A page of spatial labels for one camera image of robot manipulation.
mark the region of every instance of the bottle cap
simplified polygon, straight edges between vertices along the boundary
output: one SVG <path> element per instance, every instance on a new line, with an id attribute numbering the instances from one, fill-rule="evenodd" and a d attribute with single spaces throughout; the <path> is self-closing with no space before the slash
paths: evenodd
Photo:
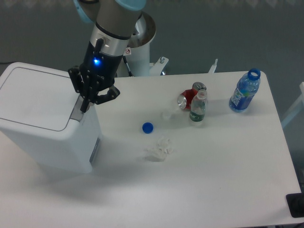
<path id="1" fill-rule="evenodd" d="M 196 96 L 198 97 L 198 99 L 200 100 L 205 100 L 207 98 L 207 91 L 205 89 L 200 89 L 198 91 L 198 94 L 196 94 Z"/>
<path id="2" fill-rule="evenodd" d="M 146 134 L 150 134 L 153 131 L 153 124 L 150 122 L 146 122 L 142 125 L 142 130 L 143 132 L 145 132 Z"/>
<path id="3" fill-rule="evenodd" d="M 261 77 L 261 72 L 259 69 L 253 68 L 248 71 L 248 78 L 252 81 L 257 81 Z"/>

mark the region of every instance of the blue plastic bottle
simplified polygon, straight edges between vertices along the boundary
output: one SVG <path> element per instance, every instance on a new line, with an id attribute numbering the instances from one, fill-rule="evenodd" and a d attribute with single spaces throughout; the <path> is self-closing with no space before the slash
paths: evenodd
<path id="1" fill-rule="evenodd" d="M 229 101 L 229 106 L 234 112 L 241 113 L 247 109 L 259 88 L 260 77 L 261 72 L 253 68 L 238 81 L 237 88 Z"/>

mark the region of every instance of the red can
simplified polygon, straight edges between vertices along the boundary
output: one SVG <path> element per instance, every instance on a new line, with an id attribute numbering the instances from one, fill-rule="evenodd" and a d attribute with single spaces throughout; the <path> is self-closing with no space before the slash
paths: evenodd
<path id="1" fill-rule="evenodd" d="M 177 104 L 181 109 L 191 109 L 191 101 L 200 89 L 207 89 L 201 82 L 195 82 L 192 85 L 192 89 L 187 89 L 182 92 L 177 98 Z"/>

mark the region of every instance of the green bottle label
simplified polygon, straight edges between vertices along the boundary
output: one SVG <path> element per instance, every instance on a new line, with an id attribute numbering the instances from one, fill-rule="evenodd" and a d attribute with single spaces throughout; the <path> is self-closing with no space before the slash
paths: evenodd
<path id="1" fill-rule="evenodd" d="M 190 119 L 194 122 L 199 122 L 202 121 L 204 119 L 205 114 L 203 115 L 198 115 L 194 112 L 190 112 Z"/>

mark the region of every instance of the plastic bottle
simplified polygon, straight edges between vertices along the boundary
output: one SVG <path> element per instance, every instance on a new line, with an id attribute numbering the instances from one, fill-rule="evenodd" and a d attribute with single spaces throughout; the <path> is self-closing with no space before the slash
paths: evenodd
<path id="1" fill-rule="evenodd" d="M 200 89 L 191 102 L 190 119 L 200 123 L 205 117 L 206 109 L 207 91 L 205 89 Z"/>
<path id="2" fill-rule="evenodd" d="M 234 112 L 241 113 L 247 109 L 259 88 L 260 76 L 261 72 L 253 68 L 238 81 L 237 88 L 229 101 L 229 106 Z"/>

